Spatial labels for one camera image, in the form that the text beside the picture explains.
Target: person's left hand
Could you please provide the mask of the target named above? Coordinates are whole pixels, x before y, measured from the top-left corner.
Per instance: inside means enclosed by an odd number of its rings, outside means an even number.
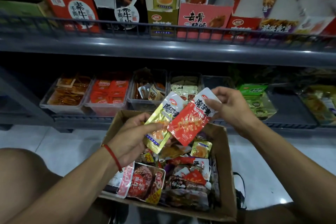
[[[150,123],[142,125],[150,117],[150,114],[144,112],[135,117],[129,118],[120,128],[118,133],[108,142],[108,146],[114,152],[121,167],[125,167],[145,150],[142,142],[146,134],[161,130],[163,124]]]

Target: forearm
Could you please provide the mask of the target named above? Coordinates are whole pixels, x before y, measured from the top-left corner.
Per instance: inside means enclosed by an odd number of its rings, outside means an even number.
[[[261,122],[248,128],[248,137],[302,212],[316,221],[334,221],[336,176]]]
[[[117,171],[101,148],[8,223],[76,223]]]

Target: hand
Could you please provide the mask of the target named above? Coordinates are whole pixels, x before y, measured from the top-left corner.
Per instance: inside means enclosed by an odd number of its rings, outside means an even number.
[[[247,129],[261,121],[250,110],[246,100],[240,91],[217,87],[212,92],[222,102],[213,99],[206,99],[205,103],[212,109],[218,111],[213,119],[222,118],[229,123],[242,137],[247,138]]]
[[[146,134],[161,130],[163,124],[150,123],[142,125],[150,117],[148,113],[142,113],[132,117],[120,128],[118,133],[109,141],[108,146],[114,152],[121,167],[136,160],[145,150],[142,142]]]

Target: red string bracelet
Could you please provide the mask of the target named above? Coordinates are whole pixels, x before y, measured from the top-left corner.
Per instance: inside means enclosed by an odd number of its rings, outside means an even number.
[[[106,144],[103,144],[102,146],[104,146],[105,149],[111,154],[111,156],[112,156],[112,158],[114,159],[114,161],[115,161],[117,167],[119,168],[119,172],[122,173],[122,172],[123,172],[123,169],[121,168],[121,165],[120,165],[118,159],[116,158],[116,156],[114,155],[113,151],[111,150],[111,148],[110,148],[108,145],[106,145]]]

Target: white floor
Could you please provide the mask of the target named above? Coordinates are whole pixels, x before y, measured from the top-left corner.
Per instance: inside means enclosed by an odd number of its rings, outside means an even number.
[[[64,176],[99,148],[105,133],[106,131],[75,130],[66,134],[49,127],[15,125],[9,131],[0,131],[0,148],[14,147],[34,151],[44,159],[51,171]],[[336,138],[333,137],[306,133],[296,137],[286,136],[286,139],[336,175]],[[240,173],[245,181],[248,209],[291,201],[250,142],[229,133],[229,144],[233,171]]]

